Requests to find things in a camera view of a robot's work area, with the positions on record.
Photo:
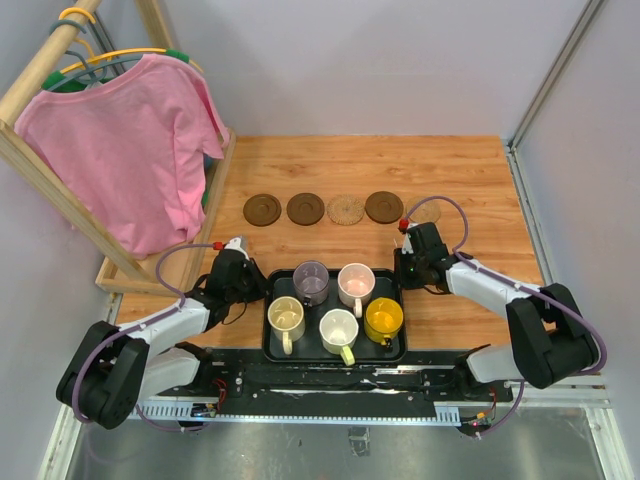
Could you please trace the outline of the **woven rattan coaster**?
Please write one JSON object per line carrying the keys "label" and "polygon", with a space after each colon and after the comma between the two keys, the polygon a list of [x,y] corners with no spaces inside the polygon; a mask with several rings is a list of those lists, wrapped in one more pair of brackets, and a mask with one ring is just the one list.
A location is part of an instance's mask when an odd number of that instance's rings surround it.
{"label": "woven rattan coaster", "polygon": [[355,196],[338,195],[329,201],[326,212],[332,222],[341,226],[351,226],[362,220],[365,207]]}
{"label": "woven rattan coaster", "polygon": [[[405,202],[406,211],[409,212],[419,201],[421,197],[415,196]],[[436,200],[431,200],[420,205],[410,216],[411,223],[436,223],[441,217],[441,209]]]}

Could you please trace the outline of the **brown wooden coaster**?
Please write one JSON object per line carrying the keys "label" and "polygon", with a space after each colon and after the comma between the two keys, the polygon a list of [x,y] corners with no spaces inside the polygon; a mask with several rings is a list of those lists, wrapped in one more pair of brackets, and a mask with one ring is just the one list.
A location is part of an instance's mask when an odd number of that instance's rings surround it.
{"label": "brown wooden coaster", "polygon": [[400,219],[404,212],[404,205],[396,194],[377,191],[366,199],[365,212],[376,223],[390,224]]}
{"label": "brown wooden coaster", "polygon": [[271,194],[257,194],[249,198],[243,207],[245,220],[257,227],[266,227],[276,222],[281,216],[282,208],[279,200]]}
{"label": "brown wooden coaster", "polygon": [[299,193],[287,203],[287,216],[300,226],[310,226],[318,223],[324,216],[323,200],[313,193]]}

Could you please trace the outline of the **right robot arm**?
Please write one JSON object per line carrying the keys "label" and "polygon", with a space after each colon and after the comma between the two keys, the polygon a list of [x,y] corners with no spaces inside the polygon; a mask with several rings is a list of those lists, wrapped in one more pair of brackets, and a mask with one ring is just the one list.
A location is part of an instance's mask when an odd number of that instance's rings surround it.
{"label": "right robot arm", "polygon": [[603,359],[567,287],[520,283],[451,252],[432,222],[402,219],[399,231],[404,243],[394,250],[394,269],[403,289],[466,298],[508,325],[509,344],[477,347],[458,361],[453,387],[463,399],[477,399],[498,380],[545,389]]}

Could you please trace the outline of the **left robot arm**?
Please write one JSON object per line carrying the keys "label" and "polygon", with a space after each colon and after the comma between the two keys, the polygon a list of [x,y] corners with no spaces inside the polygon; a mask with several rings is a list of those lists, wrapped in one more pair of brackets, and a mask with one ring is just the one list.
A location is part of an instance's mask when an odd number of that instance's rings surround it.
{"label": "left robot arm", "polygon": [[207,393],[214,371],[184,340],[223,323],[235,304],[266,296],[267,280],[242,240],[215,243],[211,271],[171,306],[116,326],[94,323],[86,332],[56,388],[56,399],[82,423],[107,430],[121,425],[142,400],[173,387]]}

